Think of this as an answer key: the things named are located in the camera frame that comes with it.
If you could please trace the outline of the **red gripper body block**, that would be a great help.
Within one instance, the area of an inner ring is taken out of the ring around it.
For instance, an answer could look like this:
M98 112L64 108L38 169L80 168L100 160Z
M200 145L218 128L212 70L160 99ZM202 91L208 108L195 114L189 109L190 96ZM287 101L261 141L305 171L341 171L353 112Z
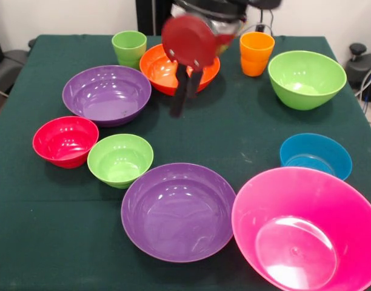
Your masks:
M216 26L200 15L181 15L164 24L161 36L169 60L200 71L211 66L223 47L230 44L235 29Z

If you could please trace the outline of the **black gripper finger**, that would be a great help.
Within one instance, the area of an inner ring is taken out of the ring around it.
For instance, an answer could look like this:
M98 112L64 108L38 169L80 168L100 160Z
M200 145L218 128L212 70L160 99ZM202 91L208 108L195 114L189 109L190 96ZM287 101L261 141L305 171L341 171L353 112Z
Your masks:
M195 97L195 95L198 91L199 84L201 82L202 75L203 75L202 70L200 70L200 71L193 70L192 71L192 73L190 75L190 78L188 80L188 83L187 83L187 98L194 98Z
M186 91L189 78L186 65L178 64L176 69L176 78L178 80L178 86L170 106L170 116L174 118L180 117L184 106L184 101L186 100Z

